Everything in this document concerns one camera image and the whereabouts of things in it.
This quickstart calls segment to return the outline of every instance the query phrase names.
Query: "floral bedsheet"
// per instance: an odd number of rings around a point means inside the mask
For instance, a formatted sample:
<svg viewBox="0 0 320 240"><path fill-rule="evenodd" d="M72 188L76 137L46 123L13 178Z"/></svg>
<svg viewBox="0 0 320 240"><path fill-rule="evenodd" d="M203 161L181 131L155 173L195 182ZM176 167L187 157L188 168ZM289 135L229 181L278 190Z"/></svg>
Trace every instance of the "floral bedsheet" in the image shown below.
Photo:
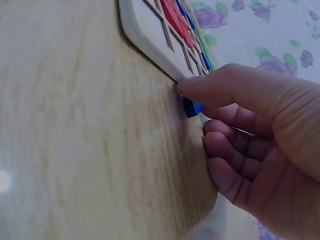
<svg viewBox="0 0 320 240"><path fill-rule="evenodd" d="M188 0L216 67L239 63L320 82L319 0ZM190 240L280 240L219 195Z"/></svg>

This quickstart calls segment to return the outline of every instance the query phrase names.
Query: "wooden puzzle board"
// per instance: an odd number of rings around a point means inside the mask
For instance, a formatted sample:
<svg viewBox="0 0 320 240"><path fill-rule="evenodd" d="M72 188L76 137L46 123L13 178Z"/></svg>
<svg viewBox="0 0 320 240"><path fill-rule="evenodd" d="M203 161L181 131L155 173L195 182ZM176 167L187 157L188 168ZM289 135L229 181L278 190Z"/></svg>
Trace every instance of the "wooden puzzle board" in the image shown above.
<svg viewBox="0 0 320 240"><path fill-rule="evenodd" d="M214 70L195 17L184 0L119 0L127 37L178 81Z"/></svg>

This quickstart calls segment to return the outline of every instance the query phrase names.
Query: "blue puzzle piece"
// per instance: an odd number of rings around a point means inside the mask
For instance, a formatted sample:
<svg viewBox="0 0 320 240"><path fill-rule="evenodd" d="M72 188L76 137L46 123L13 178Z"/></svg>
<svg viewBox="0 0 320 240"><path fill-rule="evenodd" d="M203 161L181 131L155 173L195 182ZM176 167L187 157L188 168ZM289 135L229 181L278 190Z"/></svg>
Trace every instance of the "blue puzzle piece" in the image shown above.
<svg viewBox="0 0 320 240"><path fill-rule="evenodd" d="M195 22L192 20L192 18L191 18L189 15L186 15L186 17L187 17L188 20L189 20L190 27L191 27L192 29L196 29L196 24L195 24Z"/></svg>
<svg viewBox="0 0 320 240"><path fill-rule="evenodd" d="M187 11L185 10L184 6L182 6L182 4L180 3L179 0L176 0L176 4L180 10L180 13L185 16L185 15L188 15Z"/></svg>
<svg viewBox="0 0 320 240"><path fill-rule="evenodd" d="M209 62L207 56L203 52L201 53L201 56L203 58L203 61L204 61L206 69L210 70L211 69L211 63Z"/></svg>
<svg viewBox="0 0 320 240"><path fill-rule="evenodd" d="M204 108L202 104L191 101L185 97L183 97L183 105L188 119L197 116Z"/></svg>

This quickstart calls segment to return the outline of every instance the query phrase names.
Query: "wood grain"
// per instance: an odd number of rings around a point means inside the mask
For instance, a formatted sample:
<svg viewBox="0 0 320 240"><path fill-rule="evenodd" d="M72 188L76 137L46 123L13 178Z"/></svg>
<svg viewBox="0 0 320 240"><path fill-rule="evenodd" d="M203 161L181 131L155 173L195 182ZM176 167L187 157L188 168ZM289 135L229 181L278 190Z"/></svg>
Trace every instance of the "wood grain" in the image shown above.
<svg viewBox="0 0 320 240"><path fill-rule="evenodd" d="M3 240L182 239L212 210L202 130L115 0L2 0Z"/></svg>

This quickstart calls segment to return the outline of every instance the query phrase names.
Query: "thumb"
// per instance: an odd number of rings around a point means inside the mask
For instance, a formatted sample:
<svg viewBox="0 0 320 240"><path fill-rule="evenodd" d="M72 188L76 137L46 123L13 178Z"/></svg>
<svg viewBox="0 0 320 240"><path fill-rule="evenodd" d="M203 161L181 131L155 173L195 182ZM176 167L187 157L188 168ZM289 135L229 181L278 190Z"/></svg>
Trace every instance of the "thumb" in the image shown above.
<svg viewBox="0 0 320 240"><path fill-rule="evenodd" d="M320 182L319 84L227 64L208 75L181 80L178 87L186 98L208 107L236 103L268 119L279 147Z"/></svg>

